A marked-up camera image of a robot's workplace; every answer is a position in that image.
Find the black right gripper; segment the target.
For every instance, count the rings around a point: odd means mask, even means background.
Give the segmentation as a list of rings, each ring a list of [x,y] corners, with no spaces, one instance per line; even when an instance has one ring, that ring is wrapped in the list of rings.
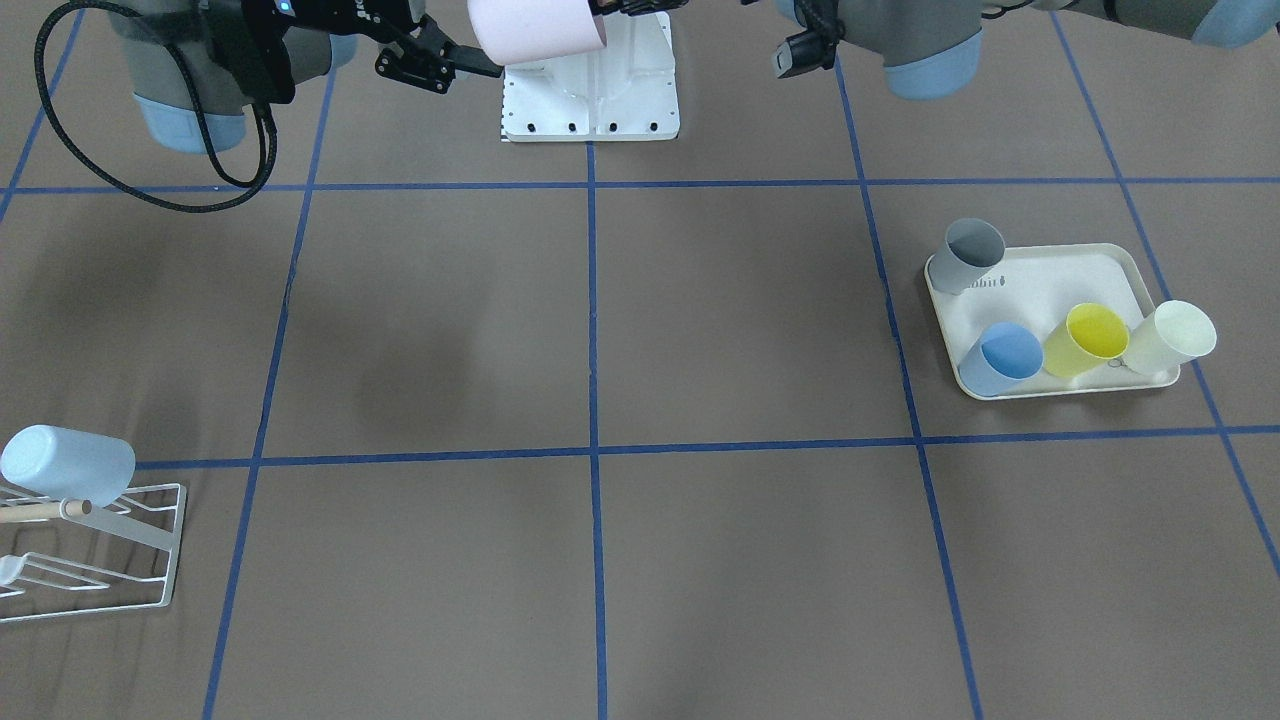
[[[421,20],[410,1],[241,1],[236,45],[269,49],[291,27],[378,41],[380,77],[447,94],[458,72],[500,78],[504,69],[480,47],[457,44],[438,22]]]

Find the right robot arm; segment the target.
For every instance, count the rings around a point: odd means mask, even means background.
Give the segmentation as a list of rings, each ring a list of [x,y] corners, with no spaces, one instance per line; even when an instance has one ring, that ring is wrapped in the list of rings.
[[[244,137],[252,105],[287,105],[303,82],[380,47],[376,73],[444,94],[460,72],[500,77],[481,49],[457,44],[421,1],[127,1],[109,17],[122,41],[134,99],[155,141],[202,152]]]

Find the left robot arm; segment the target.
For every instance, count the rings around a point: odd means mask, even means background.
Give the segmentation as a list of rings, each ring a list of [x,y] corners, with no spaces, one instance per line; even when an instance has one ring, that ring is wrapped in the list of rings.
[[[946,97],[977,74],[983,22],[1024,6],[1224,49],[1263,37],[1279,17],[1276,1],[777,1],[801,29],[776,49],[772,65],[780,79],[831,69],[838,46],[850,44],[881,56],[893,95]]]

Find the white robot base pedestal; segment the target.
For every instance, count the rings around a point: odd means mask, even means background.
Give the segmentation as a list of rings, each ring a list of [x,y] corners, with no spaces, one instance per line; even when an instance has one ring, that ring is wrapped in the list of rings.
[[[594,53],[508,67],[500,137],[513,143],[677,138],[681,111],[669,14],[613,14]]]

